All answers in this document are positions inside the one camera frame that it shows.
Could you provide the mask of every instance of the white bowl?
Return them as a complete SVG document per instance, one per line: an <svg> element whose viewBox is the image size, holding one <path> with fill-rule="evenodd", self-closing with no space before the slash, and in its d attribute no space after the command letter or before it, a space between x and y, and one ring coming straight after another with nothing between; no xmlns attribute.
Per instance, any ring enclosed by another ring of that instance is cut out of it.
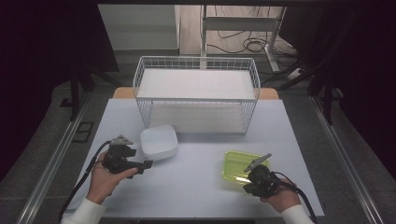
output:
<svg viewBox="0 0 396 224"><path fill-rule="evenodd" d="M162 160L177 154L177 137L172 125L143 130L140 134L143 155L149 160Z"/></svg>

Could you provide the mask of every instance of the table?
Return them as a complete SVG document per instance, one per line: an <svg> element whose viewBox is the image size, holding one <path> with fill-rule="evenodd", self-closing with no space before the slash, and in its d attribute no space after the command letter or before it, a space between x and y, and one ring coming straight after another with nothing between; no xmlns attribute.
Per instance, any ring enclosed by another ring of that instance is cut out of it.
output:
<svg viewBox="0 0 396 224"><path fill-rule="evenodd" d="M115 97L131 89L119 89ZM139 135L143 121L134 99L110 99L93 140L85 165L106 140L123 134L134 141L134 161L142 161ZM155 161L153 167L133 180L123 180L104 202L104 217L133 219L240 219L279 217L269 204L246 194L242 185L221 178L224 153L229 150L264 155L273 153L270 168L286 174L307 195L317 216L323 216L318 196L280 100L259 100L246 135L178 134L175 157ZM82 185L67 213L86 195L89 178Z"/></svg>

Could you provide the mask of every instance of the yellow-green plastic tray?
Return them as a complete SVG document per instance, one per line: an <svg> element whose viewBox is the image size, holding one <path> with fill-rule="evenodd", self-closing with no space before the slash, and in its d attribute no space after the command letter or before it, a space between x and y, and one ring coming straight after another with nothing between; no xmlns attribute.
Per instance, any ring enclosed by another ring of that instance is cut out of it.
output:
<svg viewBox="0 0 396 224"><path fill-rule="evenodd" d="M244 170L251 164L251 162L261 155L250 154L241 151L228 151L225 153L224 167L222 177L240 184L250 183L248 174ZM269 168L269 161L262 162L263 165Z"/></svg>

